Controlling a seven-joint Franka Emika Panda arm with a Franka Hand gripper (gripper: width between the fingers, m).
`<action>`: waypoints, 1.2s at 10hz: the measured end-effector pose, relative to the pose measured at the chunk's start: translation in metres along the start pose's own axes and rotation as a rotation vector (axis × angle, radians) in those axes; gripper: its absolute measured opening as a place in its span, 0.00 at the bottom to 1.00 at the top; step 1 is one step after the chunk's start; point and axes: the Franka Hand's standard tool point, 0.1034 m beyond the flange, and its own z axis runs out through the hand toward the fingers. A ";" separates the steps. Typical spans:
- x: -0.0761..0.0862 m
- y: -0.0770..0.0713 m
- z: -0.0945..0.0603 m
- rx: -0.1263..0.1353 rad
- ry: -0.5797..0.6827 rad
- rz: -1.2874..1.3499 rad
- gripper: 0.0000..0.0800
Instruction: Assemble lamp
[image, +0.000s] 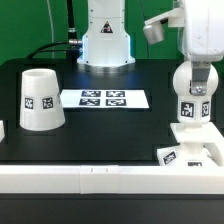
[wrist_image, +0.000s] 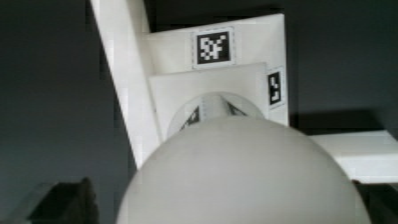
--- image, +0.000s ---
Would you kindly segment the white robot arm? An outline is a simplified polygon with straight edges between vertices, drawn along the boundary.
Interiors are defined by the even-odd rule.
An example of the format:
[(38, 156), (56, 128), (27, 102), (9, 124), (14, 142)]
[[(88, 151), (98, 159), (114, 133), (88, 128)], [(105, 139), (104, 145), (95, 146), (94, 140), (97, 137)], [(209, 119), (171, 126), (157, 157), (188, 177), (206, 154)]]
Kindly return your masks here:
[[(88, 0), (88, 30), (78, 59), (81, 68), (111, 72), (135, 62), (124, 9), (125, 0)], [(164, 39), (164, 24), (179, 29), (179, 50), (192, 67), (190, 93), (205, 95), (211, 64), (224, 58), (224, 0), (175, 0), (172, 10), (144, 22), (149, 44)]]

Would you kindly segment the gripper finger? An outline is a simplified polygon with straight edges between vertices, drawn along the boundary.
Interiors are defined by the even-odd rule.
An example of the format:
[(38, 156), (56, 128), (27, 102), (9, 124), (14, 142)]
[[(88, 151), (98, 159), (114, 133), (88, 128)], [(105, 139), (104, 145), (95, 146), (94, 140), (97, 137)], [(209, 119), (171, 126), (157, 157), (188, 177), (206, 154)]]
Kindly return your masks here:
[(211, 63), (205, 61), (192, 61), (191, 94), (204, 96), (207, 93), (207, 81), (210, 74)]

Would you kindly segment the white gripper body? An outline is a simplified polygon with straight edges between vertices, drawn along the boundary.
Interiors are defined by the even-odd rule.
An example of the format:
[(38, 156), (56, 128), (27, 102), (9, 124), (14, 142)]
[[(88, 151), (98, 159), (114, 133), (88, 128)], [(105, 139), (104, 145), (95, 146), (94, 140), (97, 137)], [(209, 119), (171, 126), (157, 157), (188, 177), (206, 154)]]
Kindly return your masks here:
[(174, 0), (172, 10), (144, 22), (149, 44), (164, 40), (163, 22), (179, 29), (179, 50), (188, 60), (224, 58), (224, 0)]

